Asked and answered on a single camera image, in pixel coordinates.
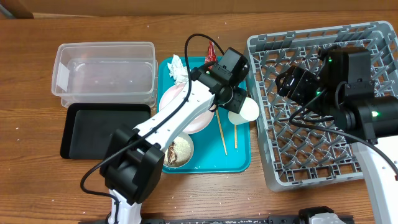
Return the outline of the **red snack wrapper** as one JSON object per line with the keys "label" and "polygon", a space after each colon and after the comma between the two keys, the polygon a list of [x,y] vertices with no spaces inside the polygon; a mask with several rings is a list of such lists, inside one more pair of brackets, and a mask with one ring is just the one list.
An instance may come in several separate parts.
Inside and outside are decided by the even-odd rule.
{"label": "red snack wrapper", "polygon": [[208,51],[207,51],[207,55],[205,57],[205,63],[216,62],[216,61],[217,61],[217,57],[216,57],[216,51],[214,48],[214,43],[212,41],[209,41]]}

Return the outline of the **white tissue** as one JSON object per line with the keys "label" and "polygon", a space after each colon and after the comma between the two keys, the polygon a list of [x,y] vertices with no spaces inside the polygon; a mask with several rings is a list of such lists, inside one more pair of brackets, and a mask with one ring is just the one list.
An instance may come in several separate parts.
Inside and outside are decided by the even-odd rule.
{"label": "white tissue", "polygon": [[167,64],[170,71],[170,78],[174,79],[176,85],[188,82],[187,67],[183,66],[182,60],[178,55],[173,55],[172,61]]}

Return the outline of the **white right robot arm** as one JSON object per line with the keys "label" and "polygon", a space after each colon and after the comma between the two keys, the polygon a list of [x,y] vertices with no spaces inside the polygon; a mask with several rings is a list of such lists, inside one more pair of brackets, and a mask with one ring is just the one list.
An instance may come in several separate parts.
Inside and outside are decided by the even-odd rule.
{"label": "white right robot arm", "polygon": [[397,98],[376,97],[364,47],[320,49],[317,74],[296,65],[275,78],[277,93],[298,105],[298,128],[345,137],[361,166],[376,223],[397,223]]}

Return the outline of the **white paper cup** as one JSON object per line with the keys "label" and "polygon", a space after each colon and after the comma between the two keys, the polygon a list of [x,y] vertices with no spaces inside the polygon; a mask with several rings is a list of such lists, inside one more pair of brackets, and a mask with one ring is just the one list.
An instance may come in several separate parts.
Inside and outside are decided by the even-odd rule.
{"label": "white paper cup", "polygon": [[239,113],[230,111],[228,113],[228,119],[234,125],[240,125],[250,121],[255,121],[259,117],[259,113],[259,106],[256,101],[254,101],[252,98],[246,97],[241,111]]}

